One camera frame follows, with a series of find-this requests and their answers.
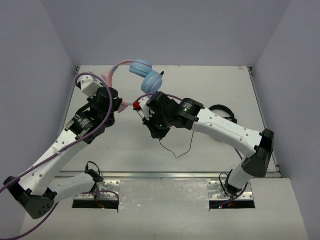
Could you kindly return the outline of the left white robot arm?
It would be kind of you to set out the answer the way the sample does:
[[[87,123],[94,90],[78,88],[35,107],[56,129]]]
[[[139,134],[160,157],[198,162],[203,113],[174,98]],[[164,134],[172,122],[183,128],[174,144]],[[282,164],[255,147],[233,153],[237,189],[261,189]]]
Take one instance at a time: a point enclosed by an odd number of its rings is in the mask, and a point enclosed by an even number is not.
[[[123,100],[114,88],[100,87],[87,101],[54,144],[27,170],[27,174],[8,186],[14,199],[34,220],[44,217],[62,200],[88,193],[104,181],[98,172],[86,167],[75,177],[53,183],[56,175],[73,157],[102,135],[106,128],[114,125],[114,113]]]

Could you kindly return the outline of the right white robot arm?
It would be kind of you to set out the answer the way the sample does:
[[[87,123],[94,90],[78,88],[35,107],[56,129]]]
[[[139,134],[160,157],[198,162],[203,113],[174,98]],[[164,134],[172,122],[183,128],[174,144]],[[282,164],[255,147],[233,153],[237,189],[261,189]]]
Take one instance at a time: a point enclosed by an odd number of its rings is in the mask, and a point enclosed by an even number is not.
[[[251,130],[227,120],[202,103],[184,98],[177,103],[158,91],[139,97],[134,109],[144,115],[142,122],[153,139],[162,140],[172,127],[205,134],[242,153],[244,159],[232,169],[224,189],[236,196],[253,178],[264,178],[274,150],[274,132]]]

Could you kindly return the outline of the pink blue cat-ear headphones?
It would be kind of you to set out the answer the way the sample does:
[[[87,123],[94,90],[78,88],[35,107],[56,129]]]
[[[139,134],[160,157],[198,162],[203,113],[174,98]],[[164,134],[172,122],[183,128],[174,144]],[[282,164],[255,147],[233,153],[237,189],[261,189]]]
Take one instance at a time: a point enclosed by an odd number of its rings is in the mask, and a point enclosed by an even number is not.
[[[109,88],[113,87],[113,75],[116,70],[123,65],[129,65],[129,71],[143,78],[141,91],[145,94],[154,94],[158,92],[163,84],[164,71],[161,73],[153,70],[153,65],[148,61],[141,59],[128,59],[115,64],[110,71],[101,75],[103,81]]]

